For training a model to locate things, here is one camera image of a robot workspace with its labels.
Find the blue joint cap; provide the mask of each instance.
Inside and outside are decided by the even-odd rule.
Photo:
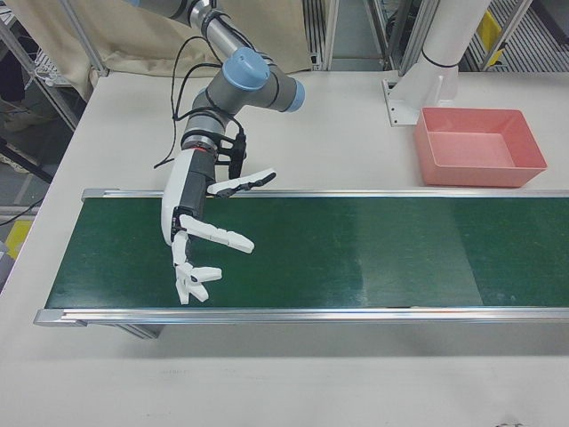
[[[306,93],[304,91],[304,85],[298,80],[295,80],[295,82],[296,82],[296,94],[294,94],[294,99],[293,102],[291,102],[291,105],[289,105],[288,109],[284,111],[285,113],[292,113],[296,111],[297,109],[302,107],[302,104],[304,103],[304,98],[306,96]]]
[[[270,76],[265,60],[253,49],[240,47],[223,64],[223,76],[233,86],[247,92],[258,91]]]

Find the pink tray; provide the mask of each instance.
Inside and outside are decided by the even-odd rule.
[[[425,108],[414,138],[429,185],[521,187],[547,169],[516,109]]]

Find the white table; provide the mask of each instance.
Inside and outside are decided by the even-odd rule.
[[[301,111],[245,110],[244,173],[274,166],[272,189],[421,186],[381,78],[305,74]],[[164,187],[168,85],[114,74],[95,90],[0,296],[2,425],[566,426],[569,326],[168,326],[151,342],[33,326],[83,189]],[[569,75],[462,75],[460,89],[461,106],[522,109],[549,162],[527,188],[567,189]]]

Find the beige curtain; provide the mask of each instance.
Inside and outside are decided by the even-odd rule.
[[[5,0],[61,74],[88,99],[91,64],[58,0]],[[285,72],[309,69],[301,0],[220,2],[255,46]],[[122,0],[74,0],[83,27],[105,65],[115,71],[169,76],[185,39],[197,32],[183,24],[130,6]],[[215,61],[202,41],[185,51],[178,75],[203,60]],[[197,76],[211,75],[202,71]]]

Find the yellow object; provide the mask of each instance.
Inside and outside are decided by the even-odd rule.
[[[32,227],[32,221],[16,221],[10,230],[10,234],[6,239],[6,246],[8,246],[8,254],[15,260],[20,253],[21,246],[26,241],[29,229]]]
[[[482,44],[484,48],[489,51],[496,39],[500,36],[501,27],[498,21],[493,17],[490,11],[486,11],[484,17],[480,21],[480,25],[478,25],[477,33],[480,36],[480,40],[482,40]],[[498,59],[500,58],[503,49],[498,49],[492,59],[490,60],[490,65],[494,65]]]

